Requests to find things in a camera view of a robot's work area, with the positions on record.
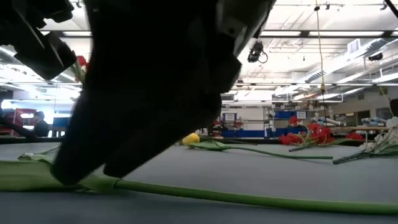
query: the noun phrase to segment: workbench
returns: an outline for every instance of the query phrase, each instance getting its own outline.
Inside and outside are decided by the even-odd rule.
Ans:
[[[59,143],[0,145],[0,159],[15,160]],[[290,146],[248,146],[289,153]],[[348,156],[357,147],[311,148],[296,155]],[[126,179],[237,194],[350,202],[398,203],[398,159],[331,161],[284,159],[255,152],[210,152],[172,146]],[[0,192],[2,224],[87,223],[398,223],[398,217],[318,213],[138,192],[96,195],[71,192]]]

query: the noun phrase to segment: red flower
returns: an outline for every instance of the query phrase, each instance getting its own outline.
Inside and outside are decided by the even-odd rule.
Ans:
[[[76,59],[80,66],[84,66],[87,64],[86,59],[81,55],[77,56]]]
[[[318,144],[331,143],[335,139],[330,137],[330,129],[328,127],[321,127],[317,131]]]
[[[346,135],[346,138],[354,139],[354,140],[363,140],[362,135],[360,135],[358,133],[349,133],[349,134]]]
[[[300,119],[297,119],[296,116],[292,116],[292,117],[290,118],[290,120],[289,120],[289,124],[294,125],[294,126],[297,126],[297,123],[298,123],[298,122],[301,122],[301,120],[300,120]]]
[[[290,144],[301,144],[303,143],[303,139],[300,136],[297,136],[293,133],[288,133],[288,135],[281,135],[279,137],[279,141],[282,144],[290,145]]]
[[[319,127],[320,127],[320,125],[317,123],[312,123],[312,124],[308,125],[308,129],[313,132],[317,132]]]

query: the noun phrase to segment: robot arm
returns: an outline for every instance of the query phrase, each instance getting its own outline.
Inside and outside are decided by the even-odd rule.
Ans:
[[[86,0],[93,34],[90,69],[53,175],[74,184],[105,164],[105,174],[123,177],[211,124],[221,111],[220,93],[239,76],[236,57],[261,33],[274,2]],[[26,65],[53,68],[50,78],[56,71],[52,63],[61,68],[69,61],[38,44],[43,39],[53,40],[33,42],[48,53],[38,61],[19,47],[25,45],[14,46]]]
[[[63,22],[72,18],[67,0],[5,0],[0,7],[0,45],[12,45],[15,58],[46,80],[76,61],[74,53],[53,32],[43,35],[44,19]]]

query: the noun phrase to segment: person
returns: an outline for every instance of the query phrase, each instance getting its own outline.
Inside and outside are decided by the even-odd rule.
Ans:
[[[37,137],[48,137],[49,136],[49,124],[44,121],[44,113],[41,111],[36,111],[33,114],[33,120],[35,126],[33,128],[33,133]]]

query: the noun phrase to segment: window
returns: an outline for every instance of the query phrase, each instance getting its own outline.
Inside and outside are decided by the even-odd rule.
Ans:
[[[392,118],[390,108],[379,108],[376,109],[376,116],[381,119],[390,119]]]
[[[356,113],[357,114],[357,124],[362,125],[362,119],[363,118],[370,118],[371,117],[371,111],[359,111]]]

